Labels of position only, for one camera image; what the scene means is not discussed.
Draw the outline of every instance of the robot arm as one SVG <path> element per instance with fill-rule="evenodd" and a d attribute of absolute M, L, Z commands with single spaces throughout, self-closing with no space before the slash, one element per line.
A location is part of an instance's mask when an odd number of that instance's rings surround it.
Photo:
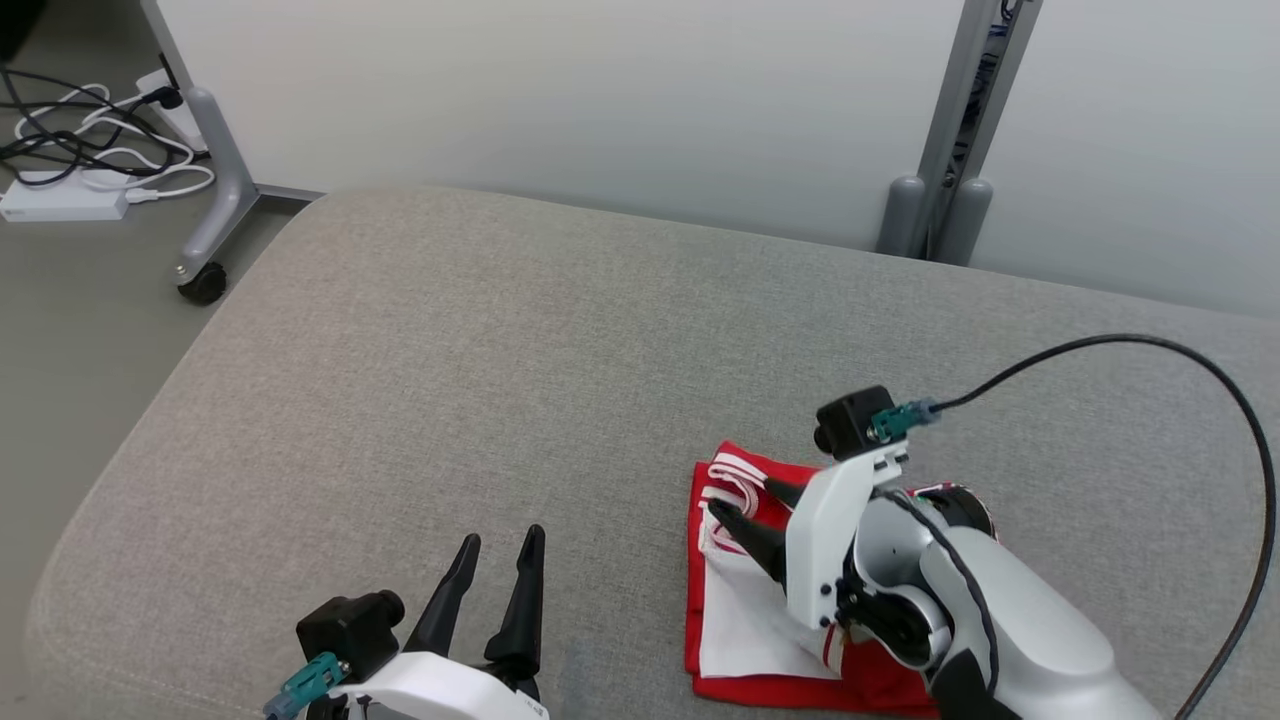
<path fill-rule="evenodd" d="M 485 664 L 449 659 L 462 597 L 480 557 L 480 536 L 471 534 L 403 652 L 392 628 L 403 620 L 404 605 L 390 591 L 335 597 L 303 618 L 297 632 L 307 666 L 266 703 L 266 720 L 293 720 L 307 705 L 307 720 L 365 720 L 371 703 L 415 720 L 548 720 L 534 679 L 541 656 L 545 543 L 543 528 L 529 528 L 516 561 L 516 587 L 502 628 L 485 646 Z"/>
<path fill-rule="evenodd" d="M 904 407 L 876 387 L 818 413 L 818 445 L 840 462 L 804 488 L 767 484 L 794 509 L 786 533 L 712 503 L 783 585 L 787 612 L 874 637 L 922 673 L 945 720 L 1160 717 L 1102 633 L 996 541 L 968 491 L 884 488 L 908 460 L 905 428 L 932 421 Z M 915 416 L 895 419 L 902 411 Z"/>

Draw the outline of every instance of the gray cushion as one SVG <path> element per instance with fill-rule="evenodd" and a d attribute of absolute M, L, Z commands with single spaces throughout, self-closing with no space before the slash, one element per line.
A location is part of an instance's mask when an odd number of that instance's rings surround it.
<path fill-rule="evenodd" d="M 724 438 L 822 462 L 813 413 L 951 397 L 1051 343 L 1149 332 L 1222 363 L 1280 428 L 1280 327 L 745 233 L 451 190 L 330 196 L 225 299 L 50 560 L 27 655 L 74 719 L 255 717 L 294 623 L 401 593 L 484 537 L 456 655 L 497 629 L 547 528 L 557 719 L 808 717 L 698 700 L 685 507 Z M 1055 360 L 913 436 L 1172 714 L 1231 625 L 1261 527 L 1240 414 L 1149 347 Z M 1268 592 L 1199 717 L 1276 717 Z"/>

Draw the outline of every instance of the white cable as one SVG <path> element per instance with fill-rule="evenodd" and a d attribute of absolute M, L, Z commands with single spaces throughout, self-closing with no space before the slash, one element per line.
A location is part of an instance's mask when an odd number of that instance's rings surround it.
<path fill-rule="evenodd" d="M 99 95 L 93 95 L 92 92 L 83 92 L 83 91 L 87 91 L 87 90 L 101 91 L 101 95 L 99 96 Z M 79 90 L 74 90 L 74 91 L 64 95 L 61 97 L 61 100 L 59 100 L 59 102 L 67 102 L 68 100 L 70 100 L 72 97 L 76 97 L 77 95 L 81 95 L 82 92 L 84 95 L 88 95 L 88 96 L 95 97 L 97 100 L 110 101 L 110 99 L 111 99 L 111 91 L 105 85 L 90 83 L 90 85 L 86 85 L 84 87 L 82 87 Z M 133 105 L 134 102 L 137 102 L 138 100 L 142 100 L 142 97 L 145 97 L 145 95 L 142 95 L 142 94 L 134 95 L 133 97 L 129 97 L 127 100 L 116 102 L 115 106 L 116 108 L 129 106 L 129 105 Z M 56 109 L 55 105 L 50 105 L 49 108 L 41 108 L 38 110 L 32 111 L 31 117 L 32 118 L 38 118 L 40 115 L 44 115 L 45 113 L 49 113 L 50 110 L 54 110 L 54 109 Z M 100 191 L 110 191 L 110 192 L 124 190 L 124 191 L 127 191 L 124 193 L 125 200 L 128 200 L 131 204 L 137 204 L 137 202 L 148 202 L 148 201 L 152 201 L 152 200 L 164 200 L 164 199 L 168 199 L 168 197 L 180 197 L 183 195 L 191 195 L 193 192 L 198 192 L 201 190 L 205 190 L 206 187 L 209 187 L 210 184 L 212 184 L 214 181 L 218 179 L 218 176 L 214 173 L 214 170 L 210 170 L 209 168 L 205 168 L 202 165 L 196 165 L 195 164 L 196 151 L 192 150 L 189 146 L 187 146 L 187 145 L 184 145 L 182 142 L 174 141 L 174 140 L 169 140 L 168 137 L 164 137 L 164 136 L 160 136 L 160 135 L 152 135 L 152 133 L 143 132 L 141 128 L 138 128 L 137 126 L 134 126 L 132 123 L 127 123 L 127 122 L 116 119 L 116 118 L 109 118 L 109 117 L 106 117 L 106 113 L 110 113 L 110 111 L 111 111 L 111 106 L 104 105 L 104 106 L 101 106 L 101 108 L 99 108 L 99 109 L 88 113 L 87 115 L 84 115 L 84 119 L 81 122 L 81 127 L 74 131 L 74 135 L 82 135 L 84 132 L 88 132 L 91 128 L 93 128 L 97 124 L 106 123 L 106 124 L 111 124 L 111 126 L 115 126 L 115 127 L 122 128 L 122 129 L 127 129 L 127 131 L 129 131 L 129 132 L 132 132 L 134 135 L 141 135 L 143 137 L 155 140 L 157 142 L 163 142 L 163 143 L 165 143 L 165 145 L 168 145 L 170 147 L 174 147 L 177 150 L 183 151 L 187 155 L 187 158 L 184 160 L 177 163 L 177 164 L 170 165 L 168 169 L 165 169 L 165 170 L 163 170 L 163 172 L 160 172 L 160 173 L 157 173 L 155 176 L 148 176 L 148 177 L 142 177 L 142 178 L 132 179 L 132 181 L 128 181 L 128 182 L 125 182 L 123 184 L 122 183 L 104 183 L 104 182 L 99 182 L 99 181 L 95 181 L 91 176 L 81 173 L 81 179 L 83 181 L 83 183 L 84 183 L 86 187 L 90 187 L 90 188 L 93 188 L 93 190 L 100 190 Z M 23 127 L 26 124 L 27 124 L 27 118 L 22 118 L 22 119 L 18 120 L 18 124 L 14 126 L 13 133 L 14 133 L 14 136 L 18 140 L 23 138 L 22 129 L 23 129 Z M 40 147 L 42 145 L 47 145 L 50 141 L 46 140 L 46 138 L 42 138 L 42 137 L 33 137 L 33 138 L 28 140 L 28 142 L 31 143 L 31 147 Z M 152 163 L 145 155 L 142 155 L 137 150 L 133 150 L 132 147 L 109 147 L 109 149 L 99 152 L 97 155 L 95 155 L 93 159 L 101 160 L 102 158 L 108 158 L 110 155 L 116 155 L 116 154 L 120 154 L 120 152 L 123 152 L 125 155 L 132 155 L 134 159 L 137 159 L 143 165 L 151 168 L 152 170 L 157 170 L 157 169 L 160 169 L 163 167 L 159 163 Z M 192 184 L 189 187 L 182 187 L 182 188 L 178 188 L 178 190 L 157 191 L 157 190 L 146 190 L 146 188 L 142 187 L 145 184 L 154 183 L 154 182 L 156 182 L 156 181 L 159 181 L 161 178 L 166 178 L 166 177 L 177 174 L 177 173 L 201 173 L 201 174 L 204 174 L 206 177 L 205 177 L 205 179 L 197 182 L 196 184 Z"/>
<path fill-rule="evenodd" d="M 206 177 L 205 179 L 197 182 L 193 186 L 182 187 L 182 188 L 178 188 L 178 190 L 150 190 L 150 188 L 145 188 L 145 187 L 134 187 L 134 188 L 128 190 L 128 191 L 124 192 L 124 199 L 128 200 L 131 205 L 137 205 L 138 202 L 148 202 L 151 200 L 165 200 L 168 197 L 182 197 L 183 195 L 191 195 L 192 192 L 200 192 L 201 190 L 205 190 L 206 187 L 214 184 L 214 181 L 218 179 L 218 176 L 215 176 L 212 170 L 210 170 L 209 168 L 205 168 L 202 165 L 182 165 L 182 167 L 170 168 L 169 170 L 165 170 L 163 174 L 159 174 L 159 176 L 155 176 L 155 177 L 150 177 L 147 179 L 148 181 L 155 181 L 155 179 L 159 179 L 159 178 L 163 178 L 163 177 L 172 176 L 174 173 L 186 173 L 186 172 L 204 173 L 204 174 L 206 174 L 209 177 Z M 84 183 L 88 184 L 88 179 L 87 178 L 86 178 Z"/>
<path fill-rule="evenodd" d="M 92 92 L 86 92 L 84 95 L 88 95 L 90 97 L 96 97 L 96 99 L 99 99 L 99 100 L 106 100 L 106 101 L 110 101 L 110 100 L 111 100 L 111 91 L 110 91 L 110 90 L 108 90 L 108 87 L 106 87 L 105 85 L 99 85 L 99 83 L 93 82 L 93 83 L 90 83 L 90 85 L 86 85 L 86 86 L 84 86 L 83 88 L 81 88 L 81 90 L 101 90 L 101 91 L 102 91 L 102 95 L 100 95 L 100 96 L 99 96 L 99 95 L 93 95 Z M 70 100 L 72 97 L 76 97 L 77 95 L 79 95 L 79 94 L 81 94 L 81 90 L 73 90 L 73 91 L 68 92 L 67 95 L 63 95 L 63 97 L 61 97 L 61 99 L 59 100 L 59 102 L 67 102 L 67 101 L 68 101 L 68 100 Z M 104 108 L 105 110 L 110 110 L 110 108 L 108 108 L 106 105 L 104 105 L 102 108 Z M 41 108 L 41 109 L 38 109 L 38 110 L 32 110 L 32 111 L 31 111 L 31 117 L 32 117 L 32 118 L 38 118 L 40 115 L 44 115 L 45 113 L 49 113 L 49 111 L 51 111 L 51 110 L 56 110 L 56 109 L 58 109 L 58 106 L 56 106 L 56 105 L 50 105 L 50 106 L 47 106 L 47 108 Z M 26 117 L 23 117 L 23 118 L 20 118 L 20 119 L 18 120 L 18 124 L 13 126 L 13 136 L 14 136 L 14 137 L 15 137 L 17 140 L 22 140 L 22 137 L 23 137 L 23 136 L 22 136 L 22 128 L 23 128 L 23 126 L 26 126 L 26 124 L 27 124 L 27 118 L 26 118 Z M 44 140 L 44 138 L 40 138 L 40 145 L 46 145 L 46 143 L 49 143 L 49 141 L 47 141 L 47 140 Z"/>

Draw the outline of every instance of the red cloth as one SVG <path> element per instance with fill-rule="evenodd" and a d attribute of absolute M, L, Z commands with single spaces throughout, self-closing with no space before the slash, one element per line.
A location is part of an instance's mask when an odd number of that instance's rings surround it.
<path fill-rule="evenodd" d="M 754 455 L 731 442 L 718 452 L 730 452 L 750 461 L 768 477 L 792 484 L 806 484 L 817 468 L 787 465 Z M 708 464 L 694 469 L 689 496 L 689 607 L 685 621 L 685 670 L 694 676 L 694 693 L 723 702 L 760 707 L 840 710 L 845 712 L 890 712 L 913 717 L 937 717 L 937 707 L 924 689 L 919 673 L 897 664 L 879 643 L 846 643 L 841 662 L 842 679 L 823 680 L 791 675 L 751 675 L 746 678 L 701 678 L 698 667 L 703 634 L 703 593 L 705 560 L 698 550 L 703 511 L 698 506 L 703 488 L 713 482 Z M 782 529 L 791 516 L 777 500 L 760 493 L 755 519 Z"/>

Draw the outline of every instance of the gray floor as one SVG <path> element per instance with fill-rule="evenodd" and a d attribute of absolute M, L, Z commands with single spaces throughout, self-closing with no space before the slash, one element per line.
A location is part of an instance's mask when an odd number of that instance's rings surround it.
<path fill-rule="evenodd" d="M 55 0 L 12 67 L 127 96 L 159 63 L 137 0 Z M 15 119 L 0 109 L 0 133 Z M 0 170 L 0 192 L 9 181 Z M 0 220 L 0 716 L 17 706 L 46 717 L 19 652 L 31 592 L 61 528 L 218 309 L 184 302 L 168 279 L 210 200 L 138 205 L 114 223 Z M 218 258 L 232 292 L 298 208 L 264 201 L 250 214 Z"/>

